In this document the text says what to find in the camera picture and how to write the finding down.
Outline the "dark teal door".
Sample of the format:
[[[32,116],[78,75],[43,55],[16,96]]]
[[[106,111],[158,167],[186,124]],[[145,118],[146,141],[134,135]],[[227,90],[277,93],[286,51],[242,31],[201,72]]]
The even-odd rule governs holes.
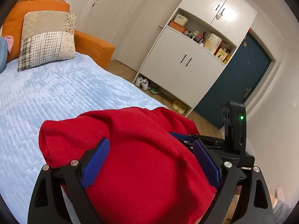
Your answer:
[[[195,107],[194,111],[217,129],[224,126],[223,103],[245,103],[258,86],[272,60],[250,34],[229,61],[213,86]]]

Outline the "yellow slippers pair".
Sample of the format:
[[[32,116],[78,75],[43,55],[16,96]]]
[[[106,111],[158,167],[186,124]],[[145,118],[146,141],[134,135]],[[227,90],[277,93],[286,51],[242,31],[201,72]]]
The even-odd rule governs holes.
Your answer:
[[[174,101],[172,104],[172,108],[174,111],[176,111],[180,115],[185,114],[185,112],[187,110],[186,106],[182,102],[179,102],[179,101]]]

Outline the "white storage cabinet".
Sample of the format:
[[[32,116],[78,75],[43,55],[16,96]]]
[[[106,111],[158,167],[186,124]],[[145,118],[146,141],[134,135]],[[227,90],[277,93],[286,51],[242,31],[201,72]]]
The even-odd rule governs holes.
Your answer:
[[[140,66],[143,76],[187,105],[190,114],[212,87],[228,62],[216,57],[217,52],[179,32],[169,24],[182,13],[186,29],[221,39],[234,55],[257,14],[246,0],[182,0]]]

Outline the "light blue bed cover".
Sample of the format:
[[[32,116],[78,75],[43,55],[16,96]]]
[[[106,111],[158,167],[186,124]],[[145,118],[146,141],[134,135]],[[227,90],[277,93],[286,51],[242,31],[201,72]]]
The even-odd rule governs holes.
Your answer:
[[[132,83],[76,53],[71,60],[18,71],[18,60],[1,72],[1,196],[19,223],[45,160],[38,146],[46,120],[64,120],[105,109],[155,109],[161,103]]]

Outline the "beige plaid patchwork pillow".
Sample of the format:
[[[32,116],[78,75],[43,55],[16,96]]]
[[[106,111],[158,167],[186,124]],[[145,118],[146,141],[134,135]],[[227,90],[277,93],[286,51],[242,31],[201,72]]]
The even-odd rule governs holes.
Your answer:
[[[77,15],[62,11],[33,11],[24,16],[18,71],[75,57]]]

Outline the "white sneakers pair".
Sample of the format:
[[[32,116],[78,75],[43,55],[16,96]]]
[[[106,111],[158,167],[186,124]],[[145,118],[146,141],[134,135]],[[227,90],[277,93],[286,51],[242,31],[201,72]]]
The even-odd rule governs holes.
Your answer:
[[[147,91],[149,88],[149,81],[146,78],[138,77],[135,81],[135,85],[140,87],[143,91]]]

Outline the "red pants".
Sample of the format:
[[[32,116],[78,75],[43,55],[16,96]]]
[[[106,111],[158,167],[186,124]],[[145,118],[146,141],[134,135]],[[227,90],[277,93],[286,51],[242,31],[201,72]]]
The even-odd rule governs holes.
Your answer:
[[[108,155],[86,190],[105,223],[197,223],[216,189],[175,133],[198,130],[167,108],[130,107],[47,120],[38,143],[46,163],[56,168],[108,139]]]

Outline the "pink plush toy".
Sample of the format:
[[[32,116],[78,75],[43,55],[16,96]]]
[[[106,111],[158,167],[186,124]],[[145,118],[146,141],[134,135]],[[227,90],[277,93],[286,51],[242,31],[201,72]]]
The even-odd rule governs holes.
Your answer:
[[[4,39],[7,42],[8,53],[11,54],[14,46],[14,38],[11,35],[5,36]]]

